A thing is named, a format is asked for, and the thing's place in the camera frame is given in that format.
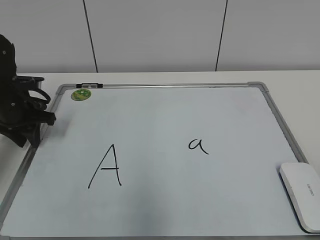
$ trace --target whiteboard surface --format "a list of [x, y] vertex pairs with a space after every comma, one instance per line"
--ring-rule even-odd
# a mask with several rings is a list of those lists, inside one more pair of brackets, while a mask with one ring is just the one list
[[[63, 95], [1, 235], [305, 234], [278, 174], [297, 160], [258, 88], [91, 91]], [[88, 189], [111, 145], [122, 186], [100, 170], [115, 167], [111, 150]]]

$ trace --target round sticker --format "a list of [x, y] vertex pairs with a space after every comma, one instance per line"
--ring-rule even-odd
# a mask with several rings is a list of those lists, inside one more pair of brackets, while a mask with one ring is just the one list
[[83, 101], [90, 98], [90, 96], [91, 96], [91, 91], [88, 89], [79, 89], [74, 91], [71, 94], [72, 100], [75, 100], [75, 101]]

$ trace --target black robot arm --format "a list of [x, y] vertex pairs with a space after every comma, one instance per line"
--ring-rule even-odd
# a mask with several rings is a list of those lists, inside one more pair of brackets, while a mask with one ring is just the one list
[[[0, 134], [20, 147], [27, 140], [38, 147], [41, 124], [55, 123], [55, 114], [45, 111], [51, 99], [38, 87], [43, 80], [43, 77], [17, 76], [15, 46], [0, 35]], [[43, 98], [30, 96], [29, 91]]]

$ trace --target white device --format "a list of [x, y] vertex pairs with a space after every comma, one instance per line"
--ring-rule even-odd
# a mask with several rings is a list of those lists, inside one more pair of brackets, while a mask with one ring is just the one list
[[320, 233], [320, 177], [303, 162], [283, 163], [280, 175], [291, 198], [301, 226], [309, 233]]

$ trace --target white wall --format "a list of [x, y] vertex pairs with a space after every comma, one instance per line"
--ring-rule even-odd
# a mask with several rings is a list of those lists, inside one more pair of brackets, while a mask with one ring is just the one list
[[320, 69], [320, 0], [229, 0], [218, 71]]
[[226, 0], [86, 0], [99, 72], [214, 71]]
[[[99, 72], [214, 71], [227, 0], [85, 0]], [[320, 69], [319, 0], [228, 0], [218, 71]], [[95, 72], [82, 0], [0, 0], [18, 72]]]
[[19, 73], [95, 72], [81, 0], [0, 0], [0, 34]]

